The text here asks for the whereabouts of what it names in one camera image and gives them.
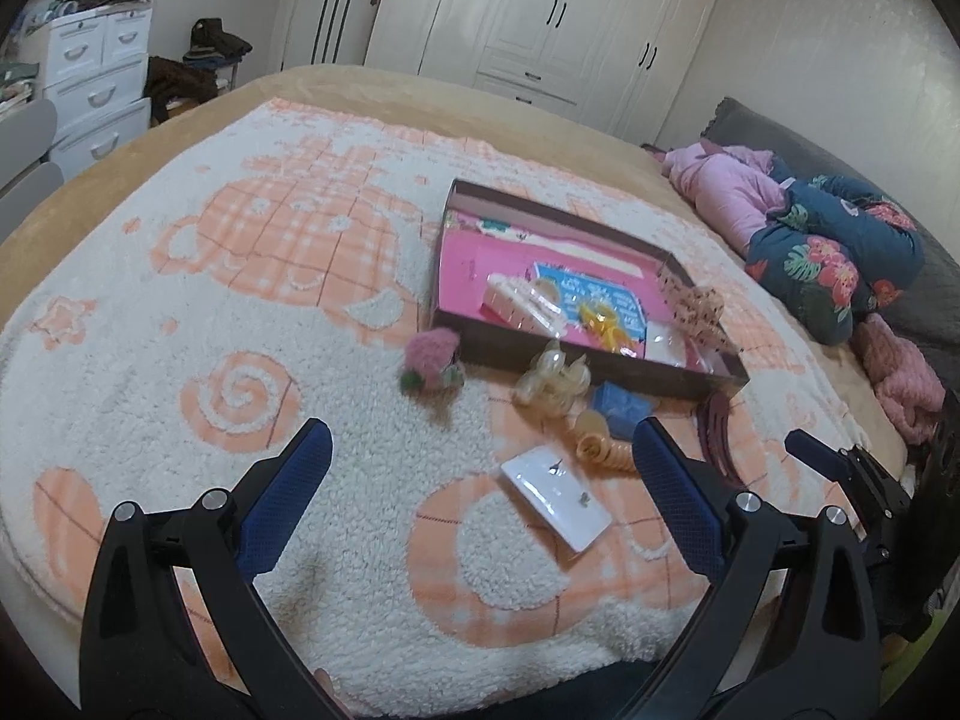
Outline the maroon hair claw clip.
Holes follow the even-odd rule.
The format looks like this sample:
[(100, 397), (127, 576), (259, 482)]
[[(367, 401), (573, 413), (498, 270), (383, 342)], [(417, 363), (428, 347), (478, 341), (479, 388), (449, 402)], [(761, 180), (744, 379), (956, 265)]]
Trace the maroon hair claw clip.
[(743, 481), (737, 472), (729, 444), (729, 416), (729, 397), (716, 390), (697, 406), (698, 442), (703, 460), (718, 470), (729, 483), (743, 488)]

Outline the beige dotted ribbon bow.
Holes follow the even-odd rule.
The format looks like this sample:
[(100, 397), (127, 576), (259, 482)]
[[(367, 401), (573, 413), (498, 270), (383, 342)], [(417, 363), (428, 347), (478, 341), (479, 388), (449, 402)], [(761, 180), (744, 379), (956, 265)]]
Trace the beige dotted ribbon bow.
[(703, 348), (714, 349), (721, 355), (733, 355), (737, 351), (721, 327), (726, 304), (716, 289), (686, 286), (669, 268), (659, 271), (658, 283), (675, 327)]

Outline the blue rectangular box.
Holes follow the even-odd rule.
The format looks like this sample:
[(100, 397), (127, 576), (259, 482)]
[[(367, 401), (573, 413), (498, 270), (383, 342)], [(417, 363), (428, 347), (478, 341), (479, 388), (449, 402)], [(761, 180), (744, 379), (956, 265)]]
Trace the blue rectangular box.
[(636, 426), (654, 415), (658, 400), (633, 394), (612, 382), (604, 382), (590, 395), (590, 408), (607, 422), (608, 432), (617, 440), (630, 442)]

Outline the clear pearl flower clip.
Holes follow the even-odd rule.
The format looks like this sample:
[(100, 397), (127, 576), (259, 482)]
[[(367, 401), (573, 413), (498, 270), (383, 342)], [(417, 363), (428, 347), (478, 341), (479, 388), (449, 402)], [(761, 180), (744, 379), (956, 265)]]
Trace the clear pearl flower clip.
[(512, 401), (544, 418), (564, 418), (589, 387), (586, 356), (569, 362), (560, 342), (550, 340), (514, 385)]

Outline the white earring card packet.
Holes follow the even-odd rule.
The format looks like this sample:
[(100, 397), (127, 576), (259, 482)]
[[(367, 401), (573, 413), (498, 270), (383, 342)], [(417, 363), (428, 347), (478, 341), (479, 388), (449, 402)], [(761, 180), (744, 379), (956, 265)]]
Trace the white earring card packet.
[(573, 553), (584, 553), (612, 525), (610, 512), (548, 445), (506, 460), (501, 475)]

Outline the cream white claw clip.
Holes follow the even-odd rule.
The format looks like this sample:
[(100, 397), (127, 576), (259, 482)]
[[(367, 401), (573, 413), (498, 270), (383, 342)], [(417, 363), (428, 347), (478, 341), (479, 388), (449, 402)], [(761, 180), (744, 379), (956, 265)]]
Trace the cream white claw clip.
[(491, 273), (482, 307), (512, 330), (559, 340), (566, 335), (560, 291), (550, 280)]

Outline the pink fluffy blanket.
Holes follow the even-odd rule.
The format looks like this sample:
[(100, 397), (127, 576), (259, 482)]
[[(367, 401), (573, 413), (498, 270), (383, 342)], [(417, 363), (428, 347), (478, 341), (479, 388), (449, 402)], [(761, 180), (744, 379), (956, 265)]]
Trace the pink fluffy blanket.
[(878, 314), (854, 330), (851, 348), (885, 416), (908, 445), (934, 437), (946, 389), (912, 341), (897, 337)]

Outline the floral navy quilt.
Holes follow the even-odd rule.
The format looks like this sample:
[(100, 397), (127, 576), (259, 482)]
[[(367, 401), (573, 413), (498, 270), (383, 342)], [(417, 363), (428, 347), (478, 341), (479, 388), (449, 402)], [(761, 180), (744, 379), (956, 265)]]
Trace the floral navy quilt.
[(854, 177), (804, 181), (781, 158), (771, 177), (786, 190), (786, 210), (750, 239), (745, 270), (817, 343), (848, 343), (857, 322), (895, 302), (923, 270), (916, 224)]

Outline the pink pillow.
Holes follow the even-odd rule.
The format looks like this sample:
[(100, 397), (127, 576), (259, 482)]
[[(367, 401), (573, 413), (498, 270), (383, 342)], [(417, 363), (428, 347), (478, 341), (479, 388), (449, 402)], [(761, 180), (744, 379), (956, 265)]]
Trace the pink pillow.
[(742, 145), (693, 143), (667, 151), (662, 175), (697, 215), (745, 257), (771, 213), (786, 210), (786, 190), (770, 176), (773, 153)]

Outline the white orange plush blanket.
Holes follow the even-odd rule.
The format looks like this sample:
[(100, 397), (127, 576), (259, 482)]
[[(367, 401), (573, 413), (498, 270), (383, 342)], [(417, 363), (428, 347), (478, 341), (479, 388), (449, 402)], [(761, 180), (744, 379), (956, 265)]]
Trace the white orange plush blanket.
[(587, 475), (612, 522), (573, 554), (498, 483), (563, 447), (509, 377), (477, 369), (446, 401), (398, 388), (459, 179), (660, 245), (716, 286), (748, 371), (743, 481), (798, 514), (839, 499), (782, 441), (864, 429), (704, 229), (480, 140), (272, 101), (128, 195), (3, 330), (3, 550), (53, 610), (82, 614), (117, 504), (192, 504), (320, 418), (331, 472), (257, 590), (364, 715), (488, 706), (669, 649), (706, 585), (638, 478)]

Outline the brown shallow cardboard tray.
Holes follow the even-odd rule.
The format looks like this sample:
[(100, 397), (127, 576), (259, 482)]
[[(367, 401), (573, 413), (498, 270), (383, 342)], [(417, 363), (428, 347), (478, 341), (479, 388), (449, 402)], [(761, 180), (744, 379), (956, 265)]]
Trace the brown shallow cardboard tray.
[(698, 340), (665, 291), (693, 288), (674, 255), (597, 221), (457, 179), (434, 255), (431, 321), (464, 361), (523, 372), (549, 341), (594, 382), (701, 400), (750, 380), (739, 351)]

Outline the white built-in wardrobe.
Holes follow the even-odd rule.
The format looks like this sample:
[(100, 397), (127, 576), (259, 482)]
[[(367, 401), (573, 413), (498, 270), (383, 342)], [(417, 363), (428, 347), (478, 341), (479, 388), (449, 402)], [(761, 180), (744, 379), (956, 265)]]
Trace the white built-in wardrobe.
[(381, 0), (366, 64), (655, 142), (716, 0)]

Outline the tan bed sheet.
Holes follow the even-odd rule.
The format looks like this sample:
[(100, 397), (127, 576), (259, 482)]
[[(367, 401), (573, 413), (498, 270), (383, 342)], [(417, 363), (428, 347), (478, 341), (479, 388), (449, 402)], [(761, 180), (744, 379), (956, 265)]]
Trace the tan bed sheet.
[(262, 76), (223, 98), (176, 115), (39, 203), (2, 244), (3, 322), (8, 322), (31, 291), (149, 177), (186, 149), (274, 98), (373, 117), (443, 137), (482, 140), (501, 153), (630, 193), (695, 226), (713, 239), (731, 262), (742, 262), (719, 234), (697, 218), (659, 174), (651, 156), (637, 146), (477, 89), (392, 71), (321, 65)]

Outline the dark clothes pile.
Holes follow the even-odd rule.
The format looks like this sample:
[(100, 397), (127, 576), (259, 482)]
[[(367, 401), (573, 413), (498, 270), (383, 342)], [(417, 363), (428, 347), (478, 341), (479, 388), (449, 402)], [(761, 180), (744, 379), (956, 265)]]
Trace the dark clothes pile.
[(148, 59), (143, 96), (149, 99), (151, 122), (169, 119), (172, 101), (203, 104), (220, 94), (220, 71), (231, 71), (228, 86), (236, 83), (242, 60), (254, 46), (226, 31), (221, 18), (200, 18), (190, 30), (189, 50), (181, 60), (151, 55)]

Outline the white drawer cabinet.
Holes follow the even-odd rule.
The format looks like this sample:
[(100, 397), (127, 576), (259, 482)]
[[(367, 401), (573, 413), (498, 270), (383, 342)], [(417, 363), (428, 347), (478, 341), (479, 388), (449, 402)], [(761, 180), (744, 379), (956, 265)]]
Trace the white drawer cabinet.
[(148, 4), (104, 5), (59, 16), (23, 39), (21, 60), (39, 67), (37, 93), (57, 115), (47, 156), (67, 181), (148, 130), (151, 18)]

